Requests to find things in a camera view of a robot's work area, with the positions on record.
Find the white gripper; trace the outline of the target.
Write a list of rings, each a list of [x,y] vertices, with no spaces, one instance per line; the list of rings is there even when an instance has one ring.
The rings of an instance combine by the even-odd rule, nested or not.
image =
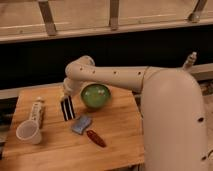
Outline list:
[[[74,97],[81,90],[82,83],[80,81],[65,78],[62,84],[61,100],[64,101],[68,97]]]

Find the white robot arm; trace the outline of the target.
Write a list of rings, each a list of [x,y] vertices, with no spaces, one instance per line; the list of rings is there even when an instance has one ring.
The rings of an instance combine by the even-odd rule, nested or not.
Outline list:
[[[97,67],[89,56],[65,69],[63,99],[84,82],[141,94],[146,171],[208,171],[207,129],[202,91],[183,68]]]

